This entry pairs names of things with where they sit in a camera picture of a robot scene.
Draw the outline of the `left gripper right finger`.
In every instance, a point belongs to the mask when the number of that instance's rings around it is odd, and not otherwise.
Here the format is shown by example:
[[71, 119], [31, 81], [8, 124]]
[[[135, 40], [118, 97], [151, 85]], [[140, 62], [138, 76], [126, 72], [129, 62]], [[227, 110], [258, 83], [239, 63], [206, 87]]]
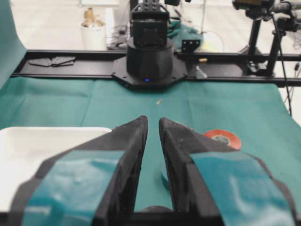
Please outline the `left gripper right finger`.
[[168, 118], [159, 136], [173, 209], [205, 226], [295, 226], [288, 186], [265, 162]]

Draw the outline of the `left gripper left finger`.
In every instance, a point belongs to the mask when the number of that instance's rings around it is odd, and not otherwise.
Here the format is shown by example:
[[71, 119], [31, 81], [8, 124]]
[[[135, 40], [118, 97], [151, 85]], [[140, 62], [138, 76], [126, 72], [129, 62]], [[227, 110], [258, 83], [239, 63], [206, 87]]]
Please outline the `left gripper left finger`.
[[18, 188], [13, 226], [106, 226], [134, 211], [148, 119], [140, 116], [111, 132], [43, 161]]

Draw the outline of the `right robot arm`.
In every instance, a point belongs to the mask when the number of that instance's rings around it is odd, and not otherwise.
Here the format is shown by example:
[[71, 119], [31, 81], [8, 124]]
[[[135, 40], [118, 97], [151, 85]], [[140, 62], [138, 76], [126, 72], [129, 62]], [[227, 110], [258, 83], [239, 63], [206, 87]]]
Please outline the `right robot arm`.
[[125, 57], [114, 61], [112, 76], [126, 86], [163, 88], [187, 77], [185, 62], [167, 36], [170, 14], [157, 0], [144, 0], [131, 11], [131, 37]]

